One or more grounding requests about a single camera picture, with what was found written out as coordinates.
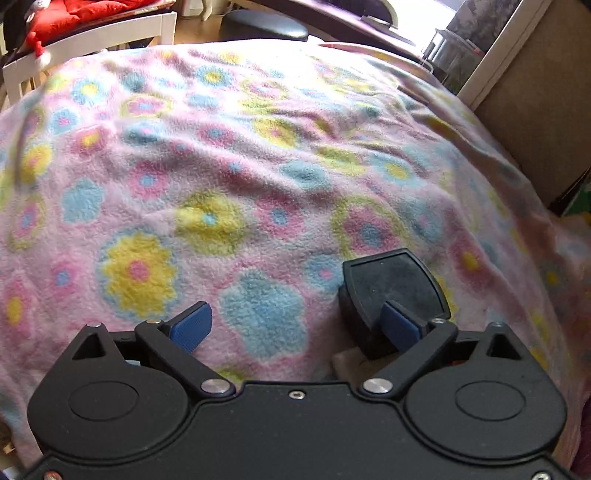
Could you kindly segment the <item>metal trash bin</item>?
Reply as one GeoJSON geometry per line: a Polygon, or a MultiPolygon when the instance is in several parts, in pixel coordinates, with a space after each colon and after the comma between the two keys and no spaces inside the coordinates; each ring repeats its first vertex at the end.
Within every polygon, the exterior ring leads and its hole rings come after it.
{"type": "Polygon", "coordinates": [[[447,29],[437,29],[423,54],[436,78],[452,93],[458,94],[478,67],[484,52],[470,40],[447,29]]]}

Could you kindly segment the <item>black compact case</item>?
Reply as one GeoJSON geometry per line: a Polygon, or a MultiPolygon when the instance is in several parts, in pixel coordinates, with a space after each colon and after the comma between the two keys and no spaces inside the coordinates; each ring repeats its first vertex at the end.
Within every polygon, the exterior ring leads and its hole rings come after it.
{"type": "Polygon", "coordinates": [[[342,321],[367,359],[400,354],[381,330],[381,309],[386,301],[397,302],[425,320],[428,333],[431,321],[451,319],[450,306],[439,282],[406,248],[346,261],[342,263],[342,277],[342,321]]]}

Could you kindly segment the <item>pink floral fleece blanket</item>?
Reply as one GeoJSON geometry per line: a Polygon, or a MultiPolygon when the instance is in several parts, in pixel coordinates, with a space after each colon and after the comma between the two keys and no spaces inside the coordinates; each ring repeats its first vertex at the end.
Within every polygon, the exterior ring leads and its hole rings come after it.
{"type": "Polygon", "coordinates": [[[568,404],[590,396],[590,229],[544,206],[472,111],[365,47],[252,40],[73,59],[1,115],[1,421],[86,323],[192,303],[232,379],[314,380],[349,346],[342,263],[407,248],[466,330],[504,322],[568,404]]]}

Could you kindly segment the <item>dark chaise lounge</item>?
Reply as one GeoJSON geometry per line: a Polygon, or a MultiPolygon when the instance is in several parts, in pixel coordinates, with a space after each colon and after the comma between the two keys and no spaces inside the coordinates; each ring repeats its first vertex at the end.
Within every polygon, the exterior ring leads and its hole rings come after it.
{"type": "Polygon", "coordinates": [[[290,16],[337,41],[372,46],[417,63],[422,60],[415,46],[382,33],[355,14],[324,1],[260,0],[256,4],[290,16]]]}

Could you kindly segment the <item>white wooden chair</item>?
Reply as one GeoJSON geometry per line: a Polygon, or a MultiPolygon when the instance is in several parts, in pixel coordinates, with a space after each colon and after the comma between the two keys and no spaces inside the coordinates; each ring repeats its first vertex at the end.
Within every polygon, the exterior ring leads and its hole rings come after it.
{"type": "Polygon", "coordinates": [[[173,44],[177,14],[172,5],[171,1],[157,1],[123,12],[84,26],[47,46],[36,40],[24,43],[3,65],[1,92],[14,105],[23,96],[23,83],[36,88],[41,73],[72,58],[147,38],[155,38],[161,45],[173,44]]]}

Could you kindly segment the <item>red cushion on chair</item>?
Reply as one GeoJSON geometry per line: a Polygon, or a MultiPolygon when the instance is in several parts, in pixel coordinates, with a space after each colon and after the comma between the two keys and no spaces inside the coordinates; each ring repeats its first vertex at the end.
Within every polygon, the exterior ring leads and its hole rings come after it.
{"type": "Polygon", "coordinates": [[[150,4],[152,1],[149,0],[50,1],[45,8],[33,14],[25,45],[35,51],[91,22],[150,4]]]}

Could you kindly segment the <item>black round stool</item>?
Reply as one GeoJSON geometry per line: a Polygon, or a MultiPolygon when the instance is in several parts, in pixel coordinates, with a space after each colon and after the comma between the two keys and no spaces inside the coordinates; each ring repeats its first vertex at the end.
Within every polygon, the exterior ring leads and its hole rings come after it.
{"type": "Polygon", "coordinates": [[[305,42],[310,33],[303,24],[279,13],[235,10],[225,14],[219,40],[276,39],[305,42]]]}

